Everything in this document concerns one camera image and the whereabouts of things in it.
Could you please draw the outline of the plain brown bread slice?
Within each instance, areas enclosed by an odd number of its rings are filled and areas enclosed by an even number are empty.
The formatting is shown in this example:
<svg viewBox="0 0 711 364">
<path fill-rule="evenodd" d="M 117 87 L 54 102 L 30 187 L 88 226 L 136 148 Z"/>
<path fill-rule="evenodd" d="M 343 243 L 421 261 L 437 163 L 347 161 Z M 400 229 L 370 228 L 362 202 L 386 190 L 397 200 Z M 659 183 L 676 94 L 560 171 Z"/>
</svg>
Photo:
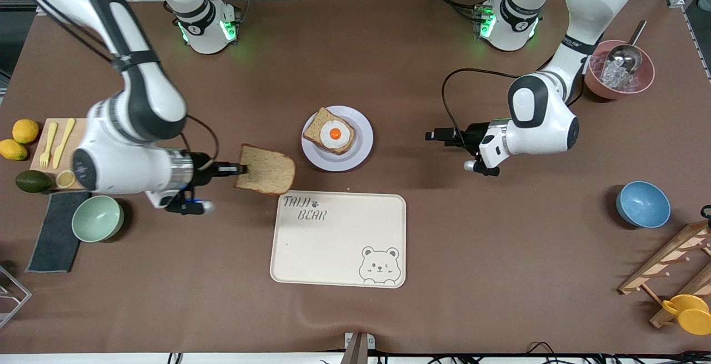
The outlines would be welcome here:
<svg viewBox="0 0 711 364">
<path fill-rule="evenodd" d="M 242 144 L 239 164 L 246 166 L 247 170 L 236 177 L 234 188 L 264 195 L 282 195 L 289 192 L 294 184 L 296 164 L 286 154 Z"/>
</svg>

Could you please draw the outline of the white round plate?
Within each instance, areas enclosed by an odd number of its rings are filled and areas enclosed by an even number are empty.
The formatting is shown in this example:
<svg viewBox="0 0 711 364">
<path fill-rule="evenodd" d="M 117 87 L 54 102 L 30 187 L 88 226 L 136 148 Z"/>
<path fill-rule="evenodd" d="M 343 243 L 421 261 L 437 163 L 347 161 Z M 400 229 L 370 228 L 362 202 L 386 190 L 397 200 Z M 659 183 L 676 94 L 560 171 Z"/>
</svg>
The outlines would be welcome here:
<svg viewBox="0 0 711 364">
<path fill-rule="evenodd" d="M 373 148 L 374 132 L 370 121 L 360 111 L 348 106 L 328 106 L 334 115 L 344 119 L 354 129 L 354 143 L 345 154 L 330 153 L 305 137 L 301 138 L 302 151 L 311 164 L 328 172 L 346 172 L 360 166 Z"/>
</svg>

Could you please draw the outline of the fried egg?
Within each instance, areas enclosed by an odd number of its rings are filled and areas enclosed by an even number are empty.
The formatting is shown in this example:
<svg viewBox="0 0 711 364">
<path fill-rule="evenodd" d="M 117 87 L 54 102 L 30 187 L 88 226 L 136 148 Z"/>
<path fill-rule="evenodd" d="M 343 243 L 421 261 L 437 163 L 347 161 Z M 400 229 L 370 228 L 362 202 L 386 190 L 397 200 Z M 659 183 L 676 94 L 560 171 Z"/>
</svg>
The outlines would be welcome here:
<svg viewBox="0 0 711 364">
<path fill-rule="evenodd" d="M 333 153 L 342 154 L 347 151 L 353 139 L 351 127 L 341 120 L 325 121 L 318 132 L 318 141 Z"/>
</svg>

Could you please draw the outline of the pale green bowl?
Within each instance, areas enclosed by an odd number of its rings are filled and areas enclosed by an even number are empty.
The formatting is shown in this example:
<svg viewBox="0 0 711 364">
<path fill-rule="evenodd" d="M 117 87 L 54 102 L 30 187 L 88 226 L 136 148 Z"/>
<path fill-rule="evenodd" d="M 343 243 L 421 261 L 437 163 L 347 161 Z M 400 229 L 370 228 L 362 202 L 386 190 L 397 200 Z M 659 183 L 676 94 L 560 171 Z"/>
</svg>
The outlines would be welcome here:
<svg viewBox="0 0 711 364">
<path fill-rule="evenodd" d="M 96 195 L 78 206 L 71 227 L 78 240 L 94 243 L 114 237 L 123 222 L 124 211 L 119 202 L 107 195 Z"/>
</svg>

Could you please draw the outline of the wooden cutting board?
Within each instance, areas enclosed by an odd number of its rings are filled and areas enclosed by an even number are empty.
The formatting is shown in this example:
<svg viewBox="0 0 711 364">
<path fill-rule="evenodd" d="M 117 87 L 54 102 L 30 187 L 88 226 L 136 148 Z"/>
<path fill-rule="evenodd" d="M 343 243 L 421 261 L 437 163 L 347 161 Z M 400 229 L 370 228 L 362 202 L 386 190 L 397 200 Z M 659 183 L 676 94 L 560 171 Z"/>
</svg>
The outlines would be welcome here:
<svg viewBox="0 0 711 364">
<path fill-rule="evenodd" d="M 73 169 L 73 153 L 78 148 L 84 137 L 84 134 L 86 133 L 87 120 L 85 118 L 76 119 L 76 123 L 74 124 L 73 130 L 69 134 L 67 143 L 64 146 L 64 150 L 61 155 L 60 161 L 58 162 L 58 166 L 53 167 L 53 160 L 55 159 L 56 149 L 58 149 L 58 146 L 60 146 L 61 142 L 64 140 L 64 131 L 67 128 L 68 121 L 68 118 L 48 118 L 44 121 L 41 134 L 37 138 L 35 151 L 32 154 L 31 164 L 29 166 L 29 169 L 31 171 L 45 172 L 45 174 L 47 174 L 52 180 L 54 180 L 56 179 L 56 176 L 61 172 L 71 171 L 71 169 Z M 53 143 L 51 143 L 48 167 L 44 168 L 41 166 L 41 154 L 45 151 L 45 148 L 47 146 L 52 123 L 57 124 L 57 129 L 55 131 Z"/>
</svg>

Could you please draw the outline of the yellow plastic knife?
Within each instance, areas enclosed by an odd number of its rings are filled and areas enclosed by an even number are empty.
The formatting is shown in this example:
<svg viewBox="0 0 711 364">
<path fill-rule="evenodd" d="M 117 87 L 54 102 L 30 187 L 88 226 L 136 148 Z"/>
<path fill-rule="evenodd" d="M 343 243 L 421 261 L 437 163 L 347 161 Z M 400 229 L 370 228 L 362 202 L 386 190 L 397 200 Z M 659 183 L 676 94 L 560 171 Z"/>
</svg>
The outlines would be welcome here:
<svg viewBox="0 0 711 364">
<path fill-rule="evenodd" d="M 55 149 L 55 152 L 53 154 L 53 161 L 52 161 L 53 169 L 58 169 L 58 166 L 61 163 L 61 158 L 63 156 L 64 149 L 66 148 L 66 144 L 68 143 L 69 137 L 71 136 L 75 125 L 76 125 L 75 118 L 69 118 L 67 120 L 67 123 L 64 126 L 64 132 L 62 135 L 61 142 L 57 146 L 57 148 Z"/>
</svg>

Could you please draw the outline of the clear ice cubes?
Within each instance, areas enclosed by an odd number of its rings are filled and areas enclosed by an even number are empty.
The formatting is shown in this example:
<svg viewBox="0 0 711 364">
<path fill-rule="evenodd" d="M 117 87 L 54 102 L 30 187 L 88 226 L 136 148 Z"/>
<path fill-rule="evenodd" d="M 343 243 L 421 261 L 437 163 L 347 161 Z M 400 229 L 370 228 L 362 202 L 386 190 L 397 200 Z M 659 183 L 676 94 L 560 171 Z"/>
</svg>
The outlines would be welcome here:
<svg viewBox="0 0 711 364">
<path fill-rule="evenodd" d="M 640 86 L 640 79 L 625 68 L 622 58 L 608 60 L 606 54 L 592 55 L 588 63 L 588 74 L 608 88 L 632 93 Z"/>
</svg>

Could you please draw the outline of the yellow plastic fork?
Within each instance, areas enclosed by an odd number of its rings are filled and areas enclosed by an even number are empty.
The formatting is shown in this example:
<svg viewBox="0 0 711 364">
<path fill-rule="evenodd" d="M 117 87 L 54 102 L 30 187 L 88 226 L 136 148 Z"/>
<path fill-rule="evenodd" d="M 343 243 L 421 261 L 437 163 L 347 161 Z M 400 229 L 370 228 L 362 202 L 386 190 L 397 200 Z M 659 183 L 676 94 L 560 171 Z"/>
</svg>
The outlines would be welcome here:
<svg viewBox="0 0 711 364">
<path fill-rule="evenodd" d="M 55 136 L 58 130 L 58 123 L 52 122 L 48 126 L 47 138 L 44 144 L 44 150 L 39 157 L 39 164 L 41 169 L 48 169 L 49 161 L 51 158 L 51 150 L 53 142 L 55 141 Z"/>
</svg>

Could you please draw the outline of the dark grey cloth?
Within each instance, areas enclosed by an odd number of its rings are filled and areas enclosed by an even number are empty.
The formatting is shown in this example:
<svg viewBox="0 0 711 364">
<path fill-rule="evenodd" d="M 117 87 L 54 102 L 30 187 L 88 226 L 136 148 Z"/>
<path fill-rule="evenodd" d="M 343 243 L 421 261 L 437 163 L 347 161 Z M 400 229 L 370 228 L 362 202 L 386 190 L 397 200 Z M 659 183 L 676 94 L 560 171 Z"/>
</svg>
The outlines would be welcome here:
<svg viewBox="0 0 711 364">
<path fill-rule="evenodd" d="M 73 233 L 72 219 L 79 205 L 91 197 L 86 190 L 50 195 L 26 272 L 68 273 L 81 241 Z"/>
</svg>

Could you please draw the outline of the metal scoop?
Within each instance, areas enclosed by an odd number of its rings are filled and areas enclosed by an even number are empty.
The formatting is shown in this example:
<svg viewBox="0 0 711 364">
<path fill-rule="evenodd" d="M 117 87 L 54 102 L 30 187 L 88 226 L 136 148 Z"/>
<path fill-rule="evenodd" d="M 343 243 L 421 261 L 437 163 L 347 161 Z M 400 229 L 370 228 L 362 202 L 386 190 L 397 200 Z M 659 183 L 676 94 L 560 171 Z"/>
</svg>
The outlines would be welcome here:
<svg viewBox="0 0 711 364">
<path fill-rule="evenodd" d="M 612 68 L 612 65 L 616 65 L 618 68 L 626 70 L 630 75 L 637 72 L 643 63 L 642 50 L 637 47 L 637 40 L 640 35 L 642 35 L 646 25 L 647 21 L 640 21 L 635 28 L 632 37 L 630 37 L 629 42 L 622 43 L 621 45 L 612 48 L 607 55 L 604 69 Z"/>
</svg>

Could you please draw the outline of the round yellow lemon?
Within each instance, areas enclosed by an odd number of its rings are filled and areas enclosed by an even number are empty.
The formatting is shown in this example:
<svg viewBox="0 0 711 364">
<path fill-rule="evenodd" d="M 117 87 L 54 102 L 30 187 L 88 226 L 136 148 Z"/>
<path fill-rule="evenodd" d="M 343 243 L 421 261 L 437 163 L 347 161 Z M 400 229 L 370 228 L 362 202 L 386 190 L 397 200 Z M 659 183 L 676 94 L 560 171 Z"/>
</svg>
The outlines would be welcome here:
<svg viewBox="0 0 711 364">
<path fill-rule="evenodd" d="M 39 136 L 39 125 L 31 119 L 21 119 L 15 121 L 11 130 L 13 139 L 19 144 L 33 143 Z"/>
</svg>

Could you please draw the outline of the pink bowl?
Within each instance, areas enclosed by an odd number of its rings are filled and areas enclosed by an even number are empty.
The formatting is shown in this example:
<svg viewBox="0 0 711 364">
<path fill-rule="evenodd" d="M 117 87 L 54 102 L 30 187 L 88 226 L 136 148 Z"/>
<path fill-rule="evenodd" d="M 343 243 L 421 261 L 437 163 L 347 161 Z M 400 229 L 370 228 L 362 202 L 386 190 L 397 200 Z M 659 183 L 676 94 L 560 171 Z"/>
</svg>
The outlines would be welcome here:
<svg viewBox="0 0 711 364">
<path fill-rule="evenodd" d="M 655 65 L 644 50 L 640 50 L 643 57 L 642 67 L 632 75 L 632 79 L 622 90 L 609 88 L 602 83 L 600 76 L 604 66 L 604 59 L 612 48 L 625 43 L 620 40 L 607 40 L 600 42 L 593 55 L 584 66 L 584 83 L 594 95 L 606 100 L 617 100 L 645 92 L 655 80 Z"/>
</svg>

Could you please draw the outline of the blue bowl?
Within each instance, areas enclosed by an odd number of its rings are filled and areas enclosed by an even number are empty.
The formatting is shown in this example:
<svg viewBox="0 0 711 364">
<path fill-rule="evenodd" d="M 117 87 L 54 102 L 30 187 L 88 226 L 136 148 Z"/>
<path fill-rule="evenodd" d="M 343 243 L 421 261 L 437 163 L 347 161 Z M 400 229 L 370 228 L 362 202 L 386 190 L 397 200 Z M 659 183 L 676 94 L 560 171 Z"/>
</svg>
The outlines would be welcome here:
<svg viewBox="0 0 711 364">
<path fill-rule="evenodd" d="M 665 225 L 672 213 L 663 190 L 642 180 L 624 185 L 615 198 L 615 206 L 625 222 L 647 229 Z"/>
</svg>

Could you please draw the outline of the oval yellow lemon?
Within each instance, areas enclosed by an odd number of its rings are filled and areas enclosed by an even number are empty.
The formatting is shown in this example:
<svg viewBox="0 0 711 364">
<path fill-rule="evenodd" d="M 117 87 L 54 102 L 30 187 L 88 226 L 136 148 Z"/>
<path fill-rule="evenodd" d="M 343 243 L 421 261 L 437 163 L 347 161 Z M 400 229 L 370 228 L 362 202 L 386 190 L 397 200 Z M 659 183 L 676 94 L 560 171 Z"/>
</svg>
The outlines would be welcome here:
<svg viewBox="0 0 711 364">
<path fill-rule="evenodd" d="M 25 146 L 15 139 L 3 139 L 0 141 L 0 156 L 10 161 L 25 161 L 28 152 Z"/>
</svg>

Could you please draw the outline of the yellow cup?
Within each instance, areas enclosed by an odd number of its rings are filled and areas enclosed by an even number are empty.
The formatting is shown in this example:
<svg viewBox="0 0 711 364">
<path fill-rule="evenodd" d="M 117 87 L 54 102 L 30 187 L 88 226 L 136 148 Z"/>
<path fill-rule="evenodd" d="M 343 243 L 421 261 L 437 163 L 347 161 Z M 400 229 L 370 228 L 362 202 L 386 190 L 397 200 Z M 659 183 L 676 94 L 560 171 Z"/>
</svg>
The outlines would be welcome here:
<svg viewBox="0 0 711 364">
<path fill-rule="evenodd" d="M 677 319 L 681 328 L 698 336 L 711 335 L 711 308 L 692 294 L 678 294 L 662 301 L 663 308 Z"/>
</svg>

